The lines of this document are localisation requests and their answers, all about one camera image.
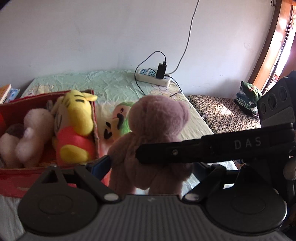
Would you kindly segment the white plush rabbit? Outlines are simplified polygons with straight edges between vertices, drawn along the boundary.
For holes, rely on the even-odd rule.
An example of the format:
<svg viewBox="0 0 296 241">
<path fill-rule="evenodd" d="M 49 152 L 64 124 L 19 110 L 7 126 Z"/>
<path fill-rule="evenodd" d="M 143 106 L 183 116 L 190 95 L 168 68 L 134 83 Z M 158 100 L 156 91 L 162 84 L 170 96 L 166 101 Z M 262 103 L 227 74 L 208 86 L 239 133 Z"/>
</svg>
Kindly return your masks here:
<svg viewBox="0 0 296 241">
<path fill-rule="evenodd" d="M 24 120 L 24 133 L 16 146 L 16 157 L 26 168 L 36 167 L 45 144 L 54 133 L 54 117 L 47 109 L 31 109 Z"/>
</svg>

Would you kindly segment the yellow tiger plush toy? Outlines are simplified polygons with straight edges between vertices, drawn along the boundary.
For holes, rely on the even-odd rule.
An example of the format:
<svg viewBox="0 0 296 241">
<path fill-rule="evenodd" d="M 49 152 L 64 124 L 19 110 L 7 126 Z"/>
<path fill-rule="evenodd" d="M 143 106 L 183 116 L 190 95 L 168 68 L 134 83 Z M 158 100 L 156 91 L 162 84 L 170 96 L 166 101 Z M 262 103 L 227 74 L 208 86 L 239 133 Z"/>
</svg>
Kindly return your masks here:
<svg viewBox="0 0 296 241">
<path fill-rule="evenodd" d="M 59 166 L 87 163 L 96 157 L 93 137 L 95 123 L 92 102 L 97 96 L 78 90 L 70 90 L 55 102 L 53 146 Z"/>
</svg>

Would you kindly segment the green plush toy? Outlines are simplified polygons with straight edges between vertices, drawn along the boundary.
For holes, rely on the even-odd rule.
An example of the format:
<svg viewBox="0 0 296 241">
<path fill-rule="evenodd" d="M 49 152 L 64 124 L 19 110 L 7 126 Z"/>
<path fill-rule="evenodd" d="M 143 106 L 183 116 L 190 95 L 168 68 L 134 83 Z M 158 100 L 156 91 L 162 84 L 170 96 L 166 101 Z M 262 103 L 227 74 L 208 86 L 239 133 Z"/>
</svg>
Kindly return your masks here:
<svg viewBox="0 0 296 241">
<path fill-rule="evenodd" d="M 106 128 L 103 135 L 105 140 L 112 139 L 115 142 L 120 137 L 130 132 L 128 113 L 133 104 L 134 103 L 130 101 L 122 102 L 114 108 L 112 118 L 105 123 Z"/>
</svg>

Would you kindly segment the orange book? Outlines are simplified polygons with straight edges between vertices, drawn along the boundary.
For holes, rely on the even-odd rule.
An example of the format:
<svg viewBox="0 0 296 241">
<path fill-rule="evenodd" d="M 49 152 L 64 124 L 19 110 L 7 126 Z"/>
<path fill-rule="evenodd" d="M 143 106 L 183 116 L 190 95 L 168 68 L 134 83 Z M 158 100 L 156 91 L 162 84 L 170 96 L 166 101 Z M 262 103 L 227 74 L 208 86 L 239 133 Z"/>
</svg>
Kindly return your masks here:
<svg viewBox="0 0 296 241">
<path fill-rule="evenodd" d="M 7 95 L 8 95 L 8 92 L 10 91 L 11 89 L 11 85 L 10 84 L 7 84 L 5 86 L 2 86 L 0 88 L 0 104 L 3 104 Z"/>
</svg>

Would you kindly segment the pink plush rabbit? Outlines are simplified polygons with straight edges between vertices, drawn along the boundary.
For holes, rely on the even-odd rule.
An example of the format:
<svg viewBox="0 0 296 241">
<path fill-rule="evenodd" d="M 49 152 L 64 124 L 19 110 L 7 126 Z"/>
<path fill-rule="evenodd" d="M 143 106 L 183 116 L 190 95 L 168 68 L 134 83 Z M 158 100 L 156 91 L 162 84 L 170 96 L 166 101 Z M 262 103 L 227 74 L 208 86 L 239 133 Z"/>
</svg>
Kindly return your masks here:
<svg viewBox="0 0 296 241">
<path fill-rule="evenodd" d="M 8 169 L 21 168 L 22 166 L 15 153 L 19 141 L 19 138 L 9 133 L 5 133 L 1 136 L 1 159 Z"/>
</svg>

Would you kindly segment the mauve plush teddy bear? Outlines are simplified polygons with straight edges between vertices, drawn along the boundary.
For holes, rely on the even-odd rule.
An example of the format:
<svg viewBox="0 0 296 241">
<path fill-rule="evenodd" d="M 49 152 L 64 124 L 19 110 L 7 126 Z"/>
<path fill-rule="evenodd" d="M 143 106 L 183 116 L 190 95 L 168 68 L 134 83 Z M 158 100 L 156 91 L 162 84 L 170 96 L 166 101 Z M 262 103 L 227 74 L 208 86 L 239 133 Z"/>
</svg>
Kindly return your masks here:
<svg viewBox="0 0 296 241">
<path fill-rule="evenodd" d="M 118 195 L 136 189 L 150 195 L 182 193 L 183 182 L 192 173 L 191 164 L 142 165 L 135 157 L 141 144 L 178 142 L 190 119 L 189 107 L 163 95 L 146 95 L 128 113 L 130 132 L 116 140 L 107 154 L 112 160 L 109 188 Z"/>
</svg>

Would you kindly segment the red cardboard box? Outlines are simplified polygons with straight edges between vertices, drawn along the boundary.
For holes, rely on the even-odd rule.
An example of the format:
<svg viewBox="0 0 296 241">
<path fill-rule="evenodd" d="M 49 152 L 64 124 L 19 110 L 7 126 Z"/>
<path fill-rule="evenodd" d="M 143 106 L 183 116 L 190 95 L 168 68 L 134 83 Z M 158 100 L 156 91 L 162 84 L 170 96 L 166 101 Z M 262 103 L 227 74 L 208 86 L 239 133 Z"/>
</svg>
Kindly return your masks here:
<svg viewBox="0 0 296 241">
<path fill-rule="evenodd" d="M 60 96 L 64 96 L 69 91 L 52 92 L 47 94 L 35 95 L 32 97 L 20 98 L 1 105 L 1 136 L 6 133 L 6 130 L 14 124 L 21 123 L 31 109 L 43 108 L 48 111 L 51 110 Z M 80 91 L 94 94 L 92 90 Z M 98 134 L 95 117 L 95 101 L 91 103 L 93 107 L 93 120 L 95 129 L 93 137 L 96 143 L 96 157 L 99 156 L 98 150 Z M 8 169 L 5 167 L 4 161 L 1 159 L 1 195 L 7 197 L 21 198 L 25 195 L 27 190 L 37 180 L 40 174 L 49 166 L 58 166 L 63 169 L 70 169 L 73 166 L 59 166 L 56 161 L 56 151 L 53 146 L 53 138 L 45 144 L 43 154 L 36 167 L 26 168 L 22 164 L 21 168 Z"/>
</svg>

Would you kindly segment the folded green clothes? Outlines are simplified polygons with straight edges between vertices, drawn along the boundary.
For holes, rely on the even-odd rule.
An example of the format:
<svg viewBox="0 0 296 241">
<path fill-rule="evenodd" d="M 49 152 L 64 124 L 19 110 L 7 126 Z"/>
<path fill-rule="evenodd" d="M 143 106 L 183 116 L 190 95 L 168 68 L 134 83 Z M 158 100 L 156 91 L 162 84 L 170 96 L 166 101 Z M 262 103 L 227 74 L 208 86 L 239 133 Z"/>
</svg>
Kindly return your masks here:
<svg viewBox="0 0 296 241">
<path fill-rule="evenodd" d="M 246 115 L 259 118 L 257 102 L 261 98 L 262 93 L 255 85 L 241 81 L 234 102 Z"/>
</svg>

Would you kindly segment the white power strip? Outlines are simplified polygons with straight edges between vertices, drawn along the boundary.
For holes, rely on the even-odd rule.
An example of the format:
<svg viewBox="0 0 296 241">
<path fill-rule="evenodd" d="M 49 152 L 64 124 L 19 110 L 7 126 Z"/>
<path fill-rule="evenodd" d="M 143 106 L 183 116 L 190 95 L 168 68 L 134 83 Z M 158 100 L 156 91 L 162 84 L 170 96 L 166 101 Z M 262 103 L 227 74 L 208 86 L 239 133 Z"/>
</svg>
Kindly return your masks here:
<svg viewBox="0 0 296 241">
<path fill-rule="evenodd" d="M 141 68 L 136 72 L 135 76 L 138 81 L 159 85 L 163 87 L 168 87 L 171 82 L 171 78 L 167 76 L 164 76 L 163 79 L 157 79 L 156 72 L 151 69 Z"/>
</svg>

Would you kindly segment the black power adapter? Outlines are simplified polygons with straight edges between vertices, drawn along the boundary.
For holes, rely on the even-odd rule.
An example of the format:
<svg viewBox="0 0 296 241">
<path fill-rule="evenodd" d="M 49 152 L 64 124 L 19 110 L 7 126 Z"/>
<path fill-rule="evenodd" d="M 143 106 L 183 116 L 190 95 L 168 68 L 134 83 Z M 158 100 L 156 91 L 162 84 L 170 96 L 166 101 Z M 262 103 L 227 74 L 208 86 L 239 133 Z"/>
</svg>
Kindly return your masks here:
<svg viewBox="0 0 296 241">
<path fill-rule="evenodd" d="M 157 79 L 163 79 L 166 73 L 167 63 L 163 61 L 163 63 L 159 63 L 156 73 Z"/>
</svg>

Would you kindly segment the cartoon print bed sheet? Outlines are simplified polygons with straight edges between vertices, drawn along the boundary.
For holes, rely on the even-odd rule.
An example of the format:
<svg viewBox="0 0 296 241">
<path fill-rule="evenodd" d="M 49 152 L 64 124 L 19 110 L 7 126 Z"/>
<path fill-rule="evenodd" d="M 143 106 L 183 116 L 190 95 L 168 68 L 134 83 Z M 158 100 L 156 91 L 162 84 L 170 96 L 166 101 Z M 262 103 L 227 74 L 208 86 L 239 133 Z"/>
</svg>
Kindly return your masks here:
<svg viewBox="0 0 296 241">
<path fill-rule="evenodd" d="M 170 97 L 179 92 L 175 83 L 169 87 L 151 85 L 138 82 L 146 94 L 163 95 Z M 32 97 L 51 92 L 66 91 L 77 89 L 80 91 L 91 89 L 98 96 L 95 104 L 95 114 L 98 125 L 98 133 L 101 150 L 100 155 L 106 153 L 109 148 L 108 141 L 103 140 L 104 124 L 110 118 L 114 108 L 122 102 L 136 102 L 143 95 L 138 89 L 134 73 L 128 70 L 121 71 L 95 71 L 89 73 L 57 74 L 34 79 L 23 94 L 16 100 L 24 97 Z M 190 120 L 182 130 L 179 138 L 189 140 L 200 138 L 204 135 L 213 134 L 210 127 L 196 111 L 191 102 L 184 94 L 178 93 L 171 97 L 177 101 L 183 101 L 188 105 Z M 199 181 L 193 175 L 183 184 L 182 195 L 195 187 Z M 17 215 L 17 207 L 20 198 L 7 197 L 1 195 L 1 239 L 16 240 L 23 233 L 24 229 Z"/>
</svg>

